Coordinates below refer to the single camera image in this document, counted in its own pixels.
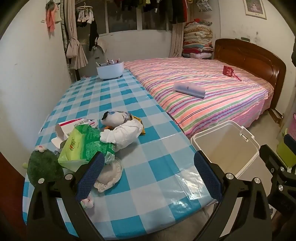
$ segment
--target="screw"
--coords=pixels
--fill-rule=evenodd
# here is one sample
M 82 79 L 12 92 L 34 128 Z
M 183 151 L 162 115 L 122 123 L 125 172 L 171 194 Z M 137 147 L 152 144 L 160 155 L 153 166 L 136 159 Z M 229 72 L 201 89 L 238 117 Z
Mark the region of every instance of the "screw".
M 38 180 L 38 183 L 39 183 L 39 184 L 44 183 L 44 178 L 40 178 L 40 179 Z
M 260 180 L 259 178 L 257 178 L 257 177 L 254 179 L 254 181 L 255 181 L 257 184 L 261 183 L 261 180 Z
M 232 180 L 234 178 L 234 176 L 231 173 L 227 173 L 226 178 L 229 180 Z
M 72 175 L 71 173 L 69 173 L 69 174 L 67 174 L 67 175 L 65 176 L 65 179 L 66 179 L 66 180 L 71 180 L 72 177 L 73 177 L 73 175 Z

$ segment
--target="checkered tablecloth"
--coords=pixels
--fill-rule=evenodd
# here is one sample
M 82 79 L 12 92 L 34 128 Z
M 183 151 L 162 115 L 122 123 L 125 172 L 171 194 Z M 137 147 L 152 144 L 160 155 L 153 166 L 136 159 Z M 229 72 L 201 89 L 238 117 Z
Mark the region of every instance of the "checkered tablecloth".
M 195 150 L 189 140 L 128 70 L 118 79 L 91 77 L 72 84 L 46 120 L 36 145 L 54 151 L 51 139 L 56 137 L 57 123 L 76 118 L 99 120 L 111 110 L 140 117 L 146 135 L 115 154 L 124 168 L 120 181 L 104 193 L 92 189 L 94 207 L 86 213 L 105 239 L 161 230 L 212 201 L 194 167 Z M 26 176 L 25 222 L 33 190 Z M 77 235 L 62 200 L 58 203 L 68 231 Z

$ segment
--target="window pane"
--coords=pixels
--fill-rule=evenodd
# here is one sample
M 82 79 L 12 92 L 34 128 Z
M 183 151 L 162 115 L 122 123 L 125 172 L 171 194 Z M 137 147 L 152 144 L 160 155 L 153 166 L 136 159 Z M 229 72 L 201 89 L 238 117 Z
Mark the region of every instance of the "window pane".
M 129 10 L 128 7 L 126 7 L 123 11 L 122 7 L 117 7 L 114 2 L 107 2 L 107 12 L 109 33 L 137 30 L 137 14 L 135 7 Z
M 142 28 L 166 30 L 165 12 L 161 12 L 159 9 L 157 12 L 154 9 L 147 12 L 142 10 Z
M 104 0 L 85 0 L 75 4 L 75 8 L 84 6 L 93 7 L 92 11 L 94 14 L 94 19 L 96 20 L 98 34 L 106 33 L 106 21 L 105 21 L 105 2 Z M 79 41 L 84 41 L 89 39 L 90 24 L 85 27 L 77 27 L 77 38 Z

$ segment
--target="pink striped bedspread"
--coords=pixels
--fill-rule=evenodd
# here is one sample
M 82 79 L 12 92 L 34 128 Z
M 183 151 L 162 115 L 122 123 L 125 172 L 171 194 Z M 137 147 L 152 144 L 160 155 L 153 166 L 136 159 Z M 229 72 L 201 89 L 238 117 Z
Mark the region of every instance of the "pink striped bedspread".
M 158 58 L 124 65 L 174 117 L 188 138 L 227 120 L 249 127 L 270 107 L 274 92 L 270 83 L 237 67 L 231 66 L 241 82 L 223 75 L 226 64 L 218 60 Z M 175 92 L 176 81 L 204 87 L 205 98 Z

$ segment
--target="picture frame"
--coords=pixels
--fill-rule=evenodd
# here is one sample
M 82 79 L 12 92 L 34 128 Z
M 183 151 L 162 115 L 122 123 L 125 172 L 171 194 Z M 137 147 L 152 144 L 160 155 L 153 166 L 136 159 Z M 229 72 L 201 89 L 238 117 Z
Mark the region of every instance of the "picture frame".
M 247 16 L 263 18 L 267 20 L 262 0 L 243 0 Z

